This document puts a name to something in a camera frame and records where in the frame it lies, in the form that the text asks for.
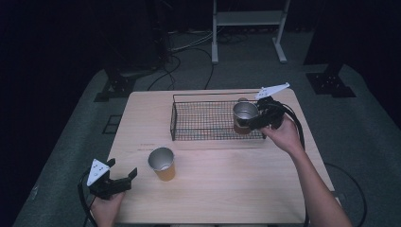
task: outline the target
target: metal cup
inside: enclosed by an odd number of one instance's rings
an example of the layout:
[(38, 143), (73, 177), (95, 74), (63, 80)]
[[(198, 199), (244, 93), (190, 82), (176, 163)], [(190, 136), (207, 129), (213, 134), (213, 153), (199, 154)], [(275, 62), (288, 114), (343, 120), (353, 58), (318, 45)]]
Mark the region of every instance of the metal cup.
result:
[(240, 129), (249, 128), (249, 120), (259, 116), (257, 107), (247, 100), (239, 100), (233, 107), (234, 124)]
[(148, 157), (148, 164), (164, 182), (175, 176), (174, 153), (169, 148), (157, 148), (152, 151)]

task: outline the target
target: person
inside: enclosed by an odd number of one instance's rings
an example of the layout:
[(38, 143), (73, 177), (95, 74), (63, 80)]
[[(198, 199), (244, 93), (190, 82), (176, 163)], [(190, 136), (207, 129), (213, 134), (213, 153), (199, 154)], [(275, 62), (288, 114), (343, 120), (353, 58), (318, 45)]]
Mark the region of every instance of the person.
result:
[[(284, 115), (283, 123), (277, 130), (268, 127), (259, 130), (267, 135), (278, 148), (288, 153), (292, 159), (303, 190), (306, 210), (313, 226), (352, 226), (350, 219), (304, 151), (294, 122)], [(91, 210), (99, 227), (113, 226), (123, 197), (123, 194), (119, 194), (109, 201), (99, 198), (94, 200)]]

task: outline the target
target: forearm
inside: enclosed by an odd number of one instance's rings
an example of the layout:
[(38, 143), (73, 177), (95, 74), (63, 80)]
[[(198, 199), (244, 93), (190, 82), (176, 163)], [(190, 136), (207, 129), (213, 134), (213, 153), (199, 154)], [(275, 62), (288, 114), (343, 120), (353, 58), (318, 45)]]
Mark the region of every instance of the forearm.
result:
[(303, 150), (290, 153), (297, 168), (306, 210), (314, 226), (352, 226)]

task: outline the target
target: light wood tabletop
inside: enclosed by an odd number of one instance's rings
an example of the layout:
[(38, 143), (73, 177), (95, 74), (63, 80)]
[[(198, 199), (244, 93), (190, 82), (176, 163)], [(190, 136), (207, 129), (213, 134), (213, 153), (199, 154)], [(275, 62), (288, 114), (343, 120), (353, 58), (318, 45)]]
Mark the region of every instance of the light wood tabletop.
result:
[[(164, 224), (301, 223), (304, 198), (289, 156), (269, 138), (234, 140), (172, 140), (170, 122), (176, 101), (253, 100), (258, 89), (134, 92), (123, 113), (109, 159), (115, 158), (111, 178), (138, 176), (127, 191), (117, 222)], [(305, 134), (306, 153), (334, 191), (322, 157), (294, 92), (273, 95), (298, 116)], [(175, 154), (176, 175), (159, 180), (148, 166), (158, 147)]]

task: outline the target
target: dark background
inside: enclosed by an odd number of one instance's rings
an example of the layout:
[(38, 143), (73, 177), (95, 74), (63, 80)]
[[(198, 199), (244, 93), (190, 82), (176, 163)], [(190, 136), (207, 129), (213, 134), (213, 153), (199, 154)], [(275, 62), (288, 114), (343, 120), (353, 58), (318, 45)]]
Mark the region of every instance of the dark background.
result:
[[(219, 0), (218, 6), (282, 4)], [(340, 60), (355, 68), (398, 126), (400, 9), (390, 0), (292, 0), (286, 23), (289, 32), (315, 30), (305, 64)], [(166, 31), (210, 29), (212, 1), (14, 0), (1, 1), (0, 16), (0, 212), (9, 226), (92, 76), (105, 64), (159, 67)]]

